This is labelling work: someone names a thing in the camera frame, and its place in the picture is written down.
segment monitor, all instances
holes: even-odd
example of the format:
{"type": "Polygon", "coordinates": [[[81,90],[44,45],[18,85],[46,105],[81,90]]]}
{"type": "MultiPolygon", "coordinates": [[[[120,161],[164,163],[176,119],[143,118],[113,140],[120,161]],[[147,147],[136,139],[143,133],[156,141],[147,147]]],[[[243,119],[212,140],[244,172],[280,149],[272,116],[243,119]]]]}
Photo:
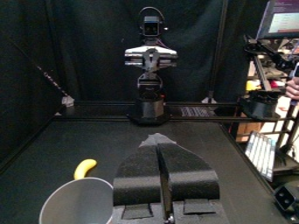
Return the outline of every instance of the monitor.
{"type": "Polygon", "coordinates": [[[269,0],[256,39],[299,38],[299,1],[269,0]]]}

